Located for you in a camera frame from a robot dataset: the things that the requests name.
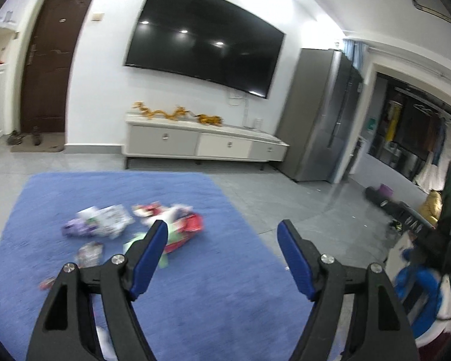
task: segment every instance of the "tv stand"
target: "tv stand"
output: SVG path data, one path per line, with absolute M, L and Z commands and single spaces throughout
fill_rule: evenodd
M 122 147 L 125 169 L 129 159 L 227 160 L 246 162 L 282 161 L 286 143 L 260 131 L 234 126 L 201 125 L 196 121 L 148 119 L 127 113 L 127 138 Z

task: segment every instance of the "door mat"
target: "door mat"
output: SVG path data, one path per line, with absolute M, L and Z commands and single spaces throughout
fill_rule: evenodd
M 62 152 L 65 148 L 65 133 L 42 133 L 42 143 L 34 145 L 32 135 L 28 134 L 23 142 L 13 145 L 10 152 Z

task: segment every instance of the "door handle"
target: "door handle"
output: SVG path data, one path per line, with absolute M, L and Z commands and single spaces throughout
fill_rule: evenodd
M 32 64 L 32 61 L 34 60 L 34 55 L 35 55 L 36 51 L 37 51 L 37 45 L 32 45 L 32 47 L 30 48 L 30 54 L 28 55 L 27 65 Z

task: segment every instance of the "blue rug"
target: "blue rug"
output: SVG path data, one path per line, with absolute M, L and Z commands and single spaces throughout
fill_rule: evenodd
M 161 172 L 49 173 L 30 178 L 0 241 L 0 340 L 25 360 L 30 335 L 55 276 L 89 241 L 60 227 L 90 206 L 160 201 L 185 203 L 204 217 L 205 231 L 169 255 L 147 293 L 133 303 L 159 361 L 286 361 L 311 303 L 221 190 L 205 175 Z M 104 243 L 104 259 L 142 225 Z M 106 327 L 96 296 L 97 325 Z M 338 354 L 337 346 L 332 356 Z

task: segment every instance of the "brown door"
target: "brown door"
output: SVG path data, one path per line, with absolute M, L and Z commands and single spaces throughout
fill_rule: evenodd
M 45 0 L 25 60 L 20 127 L 65 131 L 65 103 L 75 44 L 91 0 Z

